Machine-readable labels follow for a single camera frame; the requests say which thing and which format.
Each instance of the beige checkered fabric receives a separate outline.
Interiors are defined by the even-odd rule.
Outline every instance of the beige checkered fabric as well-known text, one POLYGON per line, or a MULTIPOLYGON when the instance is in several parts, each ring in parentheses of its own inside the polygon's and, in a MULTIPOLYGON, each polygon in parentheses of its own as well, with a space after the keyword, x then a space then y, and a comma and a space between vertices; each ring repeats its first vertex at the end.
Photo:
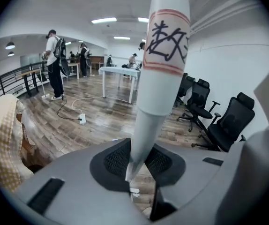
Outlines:
POLYGON ((33 175, 20 157, 23 128, 16 114, 22 111, 23 104, 15 96, 0 97, 0 186, 13 192, 33 175))

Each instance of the black pants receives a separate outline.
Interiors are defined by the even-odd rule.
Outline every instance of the black pants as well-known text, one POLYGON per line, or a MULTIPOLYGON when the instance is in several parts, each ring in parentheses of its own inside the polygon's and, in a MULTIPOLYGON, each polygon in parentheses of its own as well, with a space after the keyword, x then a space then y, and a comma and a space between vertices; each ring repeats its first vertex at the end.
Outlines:
POLYGON ((83 76, 87 76, 87 62, 86 60, 80 60, 80 70, 83 76))
POLYGON ((48 68, 49 82, 54 90, 54 96, 58 98, 64 93, 63 83, 61 82, 61 76, 60 76, 59 61, 56 60, 53 64, 49 65, 47 68, 48 68))

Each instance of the black slot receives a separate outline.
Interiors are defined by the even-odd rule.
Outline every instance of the black slot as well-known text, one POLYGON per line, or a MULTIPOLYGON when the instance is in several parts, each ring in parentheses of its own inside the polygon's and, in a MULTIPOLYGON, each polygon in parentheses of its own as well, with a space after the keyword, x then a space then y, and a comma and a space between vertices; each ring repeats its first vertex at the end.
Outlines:
POLYGON ((212 157, 206 157, 203 162, 206 162, 206 163, 210 163, 210 164, 214 164, 214 165, 217 165, 217 166, 221 166, 223 161, 222 160, 218 160, 218 159, 215 159, 215 158, 212 158, 212 157))
POLYGON ((49 179, 27 205, 37 213, 43 215, 64 183, 63 180, 57 178, 49 179))

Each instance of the black railing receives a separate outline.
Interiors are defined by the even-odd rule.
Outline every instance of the black railing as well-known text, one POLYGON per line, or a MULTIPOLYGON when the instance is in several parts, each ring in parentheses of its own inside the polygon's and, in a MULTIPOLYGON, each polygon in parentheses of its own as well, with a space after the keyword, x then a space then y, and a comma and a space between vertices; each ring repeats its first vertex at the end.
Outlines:
MULTIPOLYGON (((5 94, 14 94, 17 95, 19 94, 19 92, 21 90, 25 89, 25 78, 23 78, 23 76, 21 76, 21 74, 27 72, 27 71, 31 71, 34 70, 34 66, 39 65, 38 68, 35 69, 39 69, 42 68, 42 73, 44 72, 44 64, 47 63, 46 61, 42 61, 42 62, 37 62, 37 63, 33 63, 33 64, 29 64, 26 65, 24 67, 20 67, 17 68, 15 70, 12 70, 10 72, 7 72, 5 74, 0 75, 0 96, 5 95, 5 94)), ((40 81, 40 75, 39 75, 39 71, 37 72, 38 75, 38 80, 40 81)), ((27 84, 29 85, 29 87, 32 89, 34 88, 34 86, 36 85, 36 77, 33 74, 28 74, 26 75, 26 79, 27 79, 27 84)))

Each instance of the ceiling light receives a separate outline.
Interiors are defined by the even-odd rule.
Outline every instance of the ceiling light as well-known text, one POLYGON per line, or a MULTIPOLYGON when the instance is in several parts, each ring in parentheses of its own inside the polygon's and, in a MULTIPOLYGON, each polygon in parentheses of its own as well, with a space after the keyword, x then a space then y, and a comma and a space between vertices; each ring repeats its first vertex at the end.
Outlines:
POLYGON ((104 22, 116 22, 117 19, 115 17, 109 17, 109 18, 102 18, 102 19, 97 19, 93 20, 92 23, 104 23, 104 22))
POLYGON ((139 19, 139 22, 142 22, 142 23, 148 23, 149 22, 149 19, 148 18, 143 18, 143 17, 138 17, 139 19))
POLYGON ((130 37, 114 37, 114 39, 130 40, 130 37))
POLYGON ((13 42, 9 42, 7 44, 7 46, 5 47, 5 49, 9 50, 9 49, 13 49, 15 47, 14 43, 13 42))

